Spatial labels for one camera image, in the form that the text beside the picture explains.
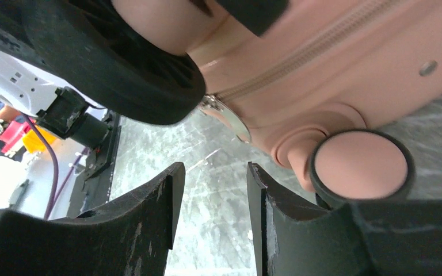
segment black cable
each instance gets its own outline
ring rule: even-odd
[[[93,108],[93,109],[98,109],[98,110],[104,110],[104,109],[106,109],[106,108],[99,108],[98,106],[91,105],[91,104],[89,104],[89,106],[90,106],[91,108]]]
[[[54,203],[52,208],[55,207],[56,202],[58,200],[58,197],[60,197],[63,189],[65,188],[65,186],[67,185],[68,180],[70,179],[70,177],[72,176],[72,172],[75,170],[75,166],[79,163],[80,159],[82,158],[83,155],[87,154],[87,152],[89,151],[88,148],[84,148],[81,152],[81,154],[79,156],[77,156],[77,158],[75,159],[74,163],[72,164],[72,167],[70,167],[70,170],[68,171],[67,175],[65,176],[65,179],[63,180],[62,184],[60,185],[60,188],[58,188],[58,191],[55,194],[55,199],[54,199]]]

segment pink suitcase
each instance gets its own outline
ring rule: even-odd
[[[402,144],[365,129],[442,95],[442,0],[291,0],[260,37],[214,0],[112,2],[157,47],[187,52],[200,109],[304,189],[382,198],[412,180]]]

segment black rubber wheel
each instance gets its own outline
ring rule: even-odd
[[[99,104],[155,125],[185,118],[205,94],[186,54],[171,55],[134,32],[109,0],[32,0],[23,25],[59,77]]]
[[[320,142],[316,149],[314,150],[313,154],[309,158],[309,176],[311,179],[311,182],[314,186],[314,189],[316,190],[317,195],[320,197],[320,202],[324,202],[329,208],[331,209],[337,209],[340,206],[342,206],[344,203],[347,203],[349,201],[358,201],[356,199],[349,199],[340,196],[339,194],[333,192],[330,190],[320,179],[317,169],[316,169],[316,158],[318,156],[319,150],[325,145],[325,143],[329,140],[331,140],[334,137],[337,137],[338,135],[343,135],[345,133],[349,132],[367,132],[372,133],[378,136],[381,136],[385,138],[386,140],[392,142],[397,148],[400,150],[402,155],[405,158],[405,162],[407,165],[407,175],[405,177],[405,180],[403,184],[400,186],[400,188],[392,193],[392,195],[381,198],[380,200],[405,200],[409,192],[411,191],[411,188],[413,186],[414,180],[416,179],[416,167],[414,164],[413,157],[409,150],[406,148],[404,144],[402,144],[399,140],[393,138],[390,135],[387,135],[385,133],[374,131],[370,129],[352,129],[349,131],[342,131],[335,133],[326,139],[324,141]]]
[[[319,194],[315,194],[314,197],[316,198],[316,204],[321,207],[324,208],[326,210],[331,210],[331,206],[328,205],[328,203],[326,203],[326,201],[324,201]]]

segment suitcase zipper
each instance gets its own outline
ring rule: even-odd
[[[242,85],[204,96],[199,106],[200,109],[218,113],[231,125],[231,129],[240,141],[251,143],[252,138],[248,127],[224,102],[248,95],[287,76],[323,55],[366,24],[404,2],[406,0],[367,1],[363,6],[348,14],[339,24],[322,33],[313,42],[298,50],[278,66]]]
[[[255,92],[301,68],[305,64],[321,56],[354,32],[372,22],[405,0],[371,0],[348,14],[339,24],[330,28],[309,45],[301,48],[278,66],[260,76],[237,87],[215,93],[216,98],[223,102]]]

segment yellow object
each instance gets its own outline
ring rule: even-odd
[[[43,137],[45,137],[45,140],[50,144],[56,140],[56,137],[50,134],[48,131],[39,126],[36,126],[36,128],[40,131]],[[45,145],[41,142],[41,140],[38,138],[33,130],[29,131],[25,134],[25,136],[23,136],[22,142],[26,150],[32,154],[36,151],[44,151],[46,149]]]

